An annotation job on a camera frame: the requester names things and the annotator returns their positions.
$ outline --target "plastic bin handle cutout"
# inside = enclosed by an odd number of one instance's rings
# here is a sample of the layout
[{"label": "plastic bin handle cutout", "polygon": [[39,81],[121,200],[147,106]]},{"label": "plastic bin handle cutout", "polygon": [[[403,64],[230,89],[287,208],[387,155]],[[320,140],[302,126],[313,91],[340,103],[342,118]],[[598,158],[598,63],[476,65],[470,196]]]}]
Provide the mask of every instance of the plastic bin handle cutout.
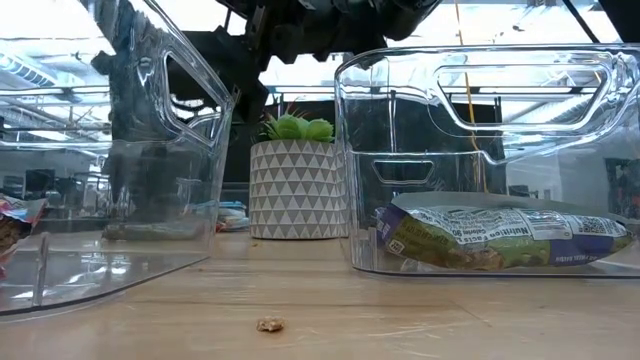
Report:
[{"label": "plastic bin handle cutout", "polygon": [[373,160],[371,167],[385,185],[425,185],[434,170],[433,161],[417,159]]},{"label": "plastic bin handle cutout", "polygon": [[[464,95],[467,91],[463,81],[465,74],[469,78],[472,98],[493,95],[494,99],[507,101],[530,97],[532,101],[536,100],[540,110],[553,105],[558,111],[532,112],[518,122],[472,123],[463,119],[452,103],[454,96]],[[438,68],[433,78],[437,81],[432,86],[433,92],[456,125],[467,131],[579,131],[591,121],[601,104],[607,101],[607,96],[616,91],[610,69],[601,64],[446,65]],[[553,117],[555,112],[565,108],[574,110],[572,116]]]}]

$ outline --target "nutrition facts label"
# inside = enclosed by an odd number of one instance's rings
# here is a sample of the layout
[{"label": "nutrition facts label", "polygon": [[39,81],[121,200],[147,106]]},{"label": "nutrition facts label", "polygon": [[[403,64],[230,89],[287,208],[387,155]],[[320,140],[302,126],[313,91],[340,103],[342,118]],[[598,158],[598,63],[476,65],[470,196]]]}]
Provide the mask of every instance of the nutrition facts label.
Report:
[{"label": "nutrition facts label", "polygon": [[563,215],[552,210],[429,208],[408,211],[423,223],[436,226],[459,244],[524,236],[534,240],[571,240],[574,235],[624,236],[624,226],[613,220]]}]

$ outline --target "potted succulent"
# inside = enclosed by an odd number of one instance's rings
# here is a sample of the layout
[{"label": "potted succulent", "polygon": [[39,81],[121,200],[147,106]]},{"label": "potted succulent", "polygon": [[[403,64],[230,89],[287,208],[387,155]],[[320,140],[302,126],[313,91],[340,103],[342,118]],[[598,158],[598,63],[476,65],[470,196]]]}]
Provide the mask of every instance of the potted succulent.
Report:
[{"label": "potted succulent", "polygon": [[260,239],[347,235],[344,161],[333,125],[302,114],[268,115],[265,141],[251,148],[250,234]]}]

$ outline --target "yellow cable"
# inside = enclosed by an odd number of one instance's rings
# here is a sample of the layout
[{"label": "yellow cable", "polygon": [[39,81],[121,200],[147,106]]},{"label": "yellow cable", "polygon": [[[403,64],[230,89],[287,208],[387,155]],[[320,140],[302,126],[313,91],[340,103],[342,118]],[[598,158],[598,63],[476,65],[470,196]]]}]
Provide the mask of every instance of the yellow cable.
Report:
[{"label": "yellow cable", "polygon": [[[458,20],[458,37],[460,38],[460,46],[464,46],[464,40],[462,38],[462,22],[460,21],[460,7],[458,5],[458,0],[454,0],[453,1],[455,4],[455,8],[456,8],[456,19]],[[469,85],[469,74],[467,72],[464,73],[464,81],[465,81],[465,85],[467,88],[467,101],[469,102],[469,117],[471,120],[472,124],[476,123],[476,117],[473,111],[473,102],[471,100],[471,86]],[[473,148],[477,151],[477,157],[480,157],[480,148],[478,148],[478,144],[476,143],[476,134],[475,132],[471,132],[471,144],[473,144]],[[477,158],[474,158],[474,165],[476,165],[479,168],[480,171],[480,176],[482,176],[482,186],[484,189],[485,193],[489,192],[489,189],[487,188],[487,177],[484,176],[484,171],[482,168],[482,162],[479,162]],[[474,171],[473,173],[474,179],[477,182],[477,175],[476,172]]]}]

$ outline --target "green succulent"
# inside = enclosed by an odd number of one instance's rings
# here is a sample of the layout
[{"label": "green succulent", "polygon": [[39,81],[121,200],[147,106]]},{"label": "green succulent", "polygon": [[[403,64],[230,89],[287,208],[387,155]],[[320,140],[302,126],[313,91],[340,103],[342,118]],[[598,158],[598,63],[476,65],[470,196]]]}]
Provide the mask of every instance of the green succulent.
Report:
[{"label": "green succulent", "polygon": [[271,140],[333,141],[333,125],[324,119],[308,121],[302,114],[285,113],[279,118],[271,115],[265,123],[266,135]]}]

